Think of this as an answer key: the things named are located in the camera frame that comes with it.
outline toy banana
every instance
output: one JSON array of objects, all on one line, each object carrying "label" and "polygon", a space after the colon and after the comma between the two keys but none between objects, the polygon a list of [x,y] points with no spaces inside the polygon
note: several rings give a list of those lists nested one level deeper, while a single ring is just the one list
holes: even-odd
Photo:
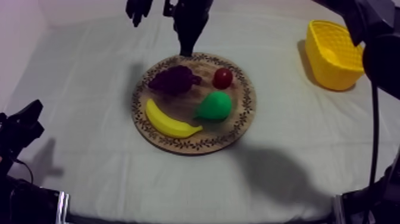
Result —
[{"label": "toy banana", "polygon": [[187,138],[203,129],[202,126],[193,127],[188,123],[172,119],[157,107],[153,99],[147,100],[146,115],[156,130],[173,138]]}]

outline yellow basket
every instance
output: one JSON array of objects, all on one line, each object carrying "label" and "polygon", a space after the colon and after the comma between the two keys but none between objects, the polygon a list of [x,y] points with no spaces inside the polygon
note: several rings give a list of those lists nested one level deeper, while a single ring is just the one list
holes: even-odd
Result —
[{"label": "yellow basket", "polygon": [[363,75],[363,48],[354,47],[346,28],[313,20],[308,25],[305,51],[315,79],[322,86],[341,91]]}]

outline wooden plate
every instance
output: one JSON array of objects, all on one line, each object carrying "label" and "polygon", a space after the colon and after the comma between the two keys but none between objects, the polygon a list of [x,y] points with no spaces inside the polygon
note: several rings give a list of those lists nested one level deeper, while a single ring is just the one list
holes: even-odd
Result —
[{"label": "wooden plate", "polygon": [[[183,95],[171,97],[162,95],[147,87],[154,76],[170,67],[183,65],[203,78],[200,86]],[[228,68],[234,78],[231,87],[223,90],[232,99],[232,112],[223,122],[194,120],[196,107],[211,92],[217,91],[212,85],[214,73],[219,68]],[[191,124],[203,125],[203,130],[185,138],[177,139],[159,133],[148,121],[145,114],[146,102],[154,99],[166,115]],[[159,148],[184,155],[201,155],[218,151],[238,140],[249,128],[255,115],[255,92],[248,76],[234,63],[216,55],[194,53],[192,57],[175,55],[151,67],[136,86],[132,96],[132,118],[139,132]]]}]

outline red cherry tomato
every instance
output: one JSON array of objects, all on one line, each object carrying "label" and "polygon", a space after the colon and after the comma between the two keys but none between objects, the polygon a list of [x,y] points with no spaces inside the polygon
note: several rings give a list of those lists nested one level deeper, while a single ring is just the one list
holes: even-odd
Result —
[{"label": "red cherry tomato", "polygon": [[212,85],[217,89],[226,89],[232,84],[233,74],[229,69],[218,69],[214,74]]}]

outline white tablecloth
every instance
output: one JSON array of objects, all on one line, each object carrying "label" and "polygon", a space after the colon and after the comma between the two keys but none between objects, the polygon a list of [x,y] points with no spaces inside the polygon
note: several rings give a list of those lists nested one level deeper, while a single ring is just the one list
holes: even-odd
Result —
[{"label": "white tablecloth", "polygon": [[[20,156],[36,184],[69,192],[78,214],[164,223],[321,217],[329,197],[367,185],[370,84],[364,76],[349,91],[331,92],[308,78],[309,20],[341,22],[311,1],[216,0],[195,50],[247,73],[257,93],[253,124],[237,144],[202,157],[147,143],[130,117],[134,85],[179,51],[162,4],[155,1],[136,29],[122,8],[119,17],[43,37],[7,107],[15,113],[36,98],[45,106],[46,131]],[[400,103],[381,91],[380,109],[378,177],[400,143]],[[20,166],[11,174],[28,178]]]}]

